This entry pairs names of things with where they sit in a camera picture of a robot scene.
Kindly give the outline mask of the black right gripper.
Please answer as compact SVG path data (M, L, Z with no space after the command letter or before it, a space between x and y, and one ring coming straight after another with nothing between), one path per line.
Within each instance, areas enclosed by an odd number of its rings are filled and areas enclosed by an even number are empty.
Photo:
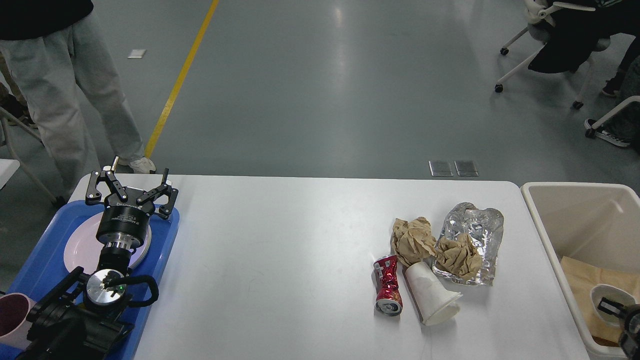
M640 357L640 306L625 306L619 301L602 297L598 314L603 321L619 321L622 332L618 345L627 358Z

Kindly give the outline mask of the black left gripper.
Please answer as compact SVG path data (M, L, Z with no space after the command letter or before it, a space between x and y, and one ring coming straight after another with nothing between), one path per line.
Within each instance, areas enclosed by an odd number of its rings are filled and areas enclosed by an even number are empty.
M124 244L125 249L137 249L144 245L151 216L163 220L172 215L179 191L169 180L170 170L165 168L160 185L144 190L137 198L130 198L115 175L120 158L116 156L112 165L90 173L85 194L88 206L104 205L96 239L106 247L114 243ZM156 206L156 201L166 198L166 202Z

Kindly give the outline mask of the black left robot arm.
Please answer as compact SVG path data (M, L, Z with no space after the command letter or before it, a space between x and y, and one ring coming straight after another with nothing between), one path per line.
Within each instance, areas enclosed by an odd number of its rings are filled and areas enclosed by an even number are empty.
M77 266L28 312L29 344L19 360L103 360L135 329L122 321L129 309L159 298L158 276L135 275L131 257L146 243L151 219L172 217L178 189L169 169L153 189L122 186L115 165L94 171L85 203L103 205L94 236L102 245L94 271Z

